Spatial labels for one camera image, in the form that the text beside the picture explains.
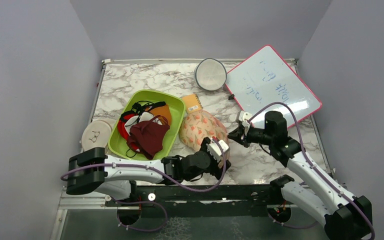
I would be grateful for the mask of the peach floral mesh laundry bag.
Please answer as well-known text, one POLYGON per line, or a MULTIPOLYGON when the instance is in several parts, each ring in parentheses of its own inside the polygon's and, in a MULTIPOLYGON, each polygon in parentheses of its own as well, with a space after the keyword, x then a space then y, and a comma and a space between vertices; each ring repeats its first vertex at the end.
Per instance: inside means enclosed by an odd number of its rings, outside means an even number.
POLYGON ((229 145, 226 127, 216 117, 205 110, 188 114, 182 121, 179 139, 186 146, 198 151, 205 137, 223 140, 229 145))

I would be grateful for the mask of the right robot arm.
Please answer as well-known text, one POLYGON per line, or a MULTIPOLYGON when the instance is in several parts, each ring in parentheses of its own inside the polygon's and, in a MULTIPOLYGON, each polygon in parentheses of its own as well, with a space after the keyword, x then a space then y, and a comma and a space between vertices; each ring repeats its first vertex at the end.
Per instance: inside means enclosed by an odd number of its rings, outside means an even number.
POLYGON ((291 202, 312 216, 331 240, 359 240, 373 237, 372 204, 365 197, 355 196, 329 176, 311 159, 303 145, 288 134, 287 121, 279 111, 268 111, 264 128, 251 124, 252 115, 241 111, 238 127, 228 138, 249 147, 268 146, 269 154, 284 167, 298 175, 309 187, 302 187, 292 177, 281 176, 270 182, 269 199, 280 204, 291 202))

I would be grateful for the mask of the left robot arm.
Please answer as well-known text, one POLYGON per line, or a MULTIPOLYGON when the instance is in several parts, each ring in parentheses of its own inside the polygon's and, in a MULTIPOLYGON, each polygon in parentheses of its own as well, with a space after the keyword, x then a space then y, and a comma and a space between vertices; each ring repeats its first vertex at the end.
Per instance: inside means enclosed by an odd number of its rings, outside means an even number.
POLYGON ((134 182, 178 185, 207 173, 220 183, 229 169, 229 145, 224 140, 204 138, 200 149, 185 157, 166 156, 155 160, 132 160, 106 155, 105 148, 94 147, 68 161, 68 172, 61 176, 68 195, 92 192, 108 195, 124 205, 137 200, 134 182))

